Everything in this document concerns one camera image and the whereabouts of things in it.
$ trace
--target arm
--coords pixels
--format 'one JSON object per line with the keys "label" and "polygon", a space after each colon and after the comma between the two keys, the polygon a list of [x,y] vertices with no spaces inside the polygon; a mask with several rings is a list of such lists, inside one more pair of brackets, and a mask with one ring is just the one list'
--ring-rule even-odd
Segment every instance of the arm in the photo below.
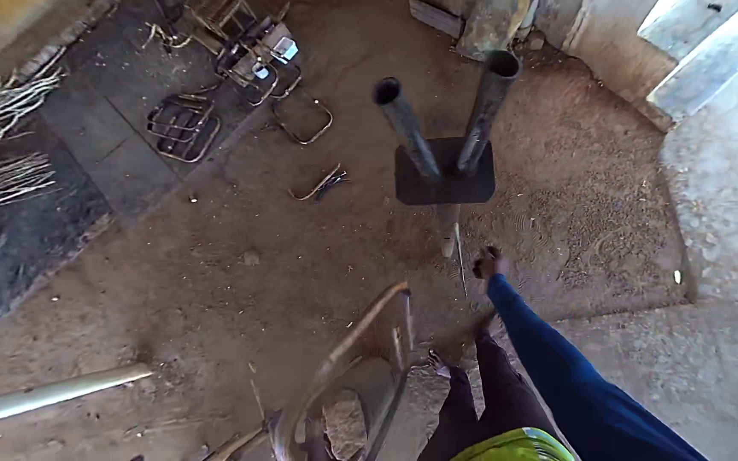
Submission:
{"label": "arm", "polygon": [[505,276],[489,279],[489,298],[531,381],[582,459],[705,461],[693,447],[615,385],[531,311]]}

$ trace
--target person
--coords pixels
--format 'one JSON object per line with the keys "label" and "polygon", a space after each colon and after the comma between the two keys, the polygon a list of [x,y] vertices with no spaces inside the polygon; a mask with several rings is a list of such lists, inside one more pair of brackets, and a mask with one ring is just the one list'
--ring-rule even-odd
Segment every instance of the person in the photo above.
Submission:
{"label": "person", "polygon": [[[518,357],[554,421],[583,461],[707,461],[619,387],[606,382],[585,356],[541,320],[506,280],[497,248],[481,251],[475,275],[503,320]],[[430,353],[449,392],[435,433],[418,461],[572,461],[534,392],[487,329],[475,338],[486,410],[477,419],[466,373]]]}

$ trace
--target dark pants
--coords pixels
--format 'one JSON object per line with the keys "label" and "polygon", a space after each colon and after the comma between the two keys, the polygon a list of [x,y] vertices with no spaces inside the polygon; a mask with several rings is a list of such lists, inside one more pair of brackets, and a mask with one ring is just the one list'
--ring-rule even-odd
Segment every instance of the dark pants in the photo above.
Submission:
{"label": "dark pants", "polygon": [[418,461],[448,461],[478,442],[518,427],[536,427],[557,437],[533,390],[488,331],[478,334],[475,344],[486,410],[478,421],[469,378],[460,368],[451,367],[437,429]]}

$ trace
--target hand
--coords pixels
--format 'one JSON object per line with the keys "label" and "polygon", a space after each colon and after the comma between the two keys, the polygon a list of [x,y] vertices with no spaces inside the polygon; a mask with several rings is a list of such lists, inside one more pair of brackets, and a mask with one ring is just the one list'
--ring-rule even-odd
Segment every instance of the hand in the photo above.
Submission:
{"label": "hand", "polygon": [[471,271],[474,277],[488,280],[496,274],[506,275],[508,261],[500,254],[500,250],[489,246],[480,250],[480,259],[474,262],[474,269]]}

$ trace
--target foot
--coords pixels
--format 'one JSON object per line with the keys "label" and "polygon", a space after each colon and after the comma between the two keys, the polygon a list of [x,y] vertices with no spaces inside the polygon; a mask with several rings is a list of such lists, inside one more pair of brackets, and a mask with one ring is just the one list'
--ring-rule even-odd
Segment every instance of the foot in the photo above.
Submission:
{"label": "foot", "polygon": [[429,365],[435,369],[435,373],[438,376],[444,376],[446,378],[451,377],[452,374],[448,371],[448,365],[433,349],[429,349]]}

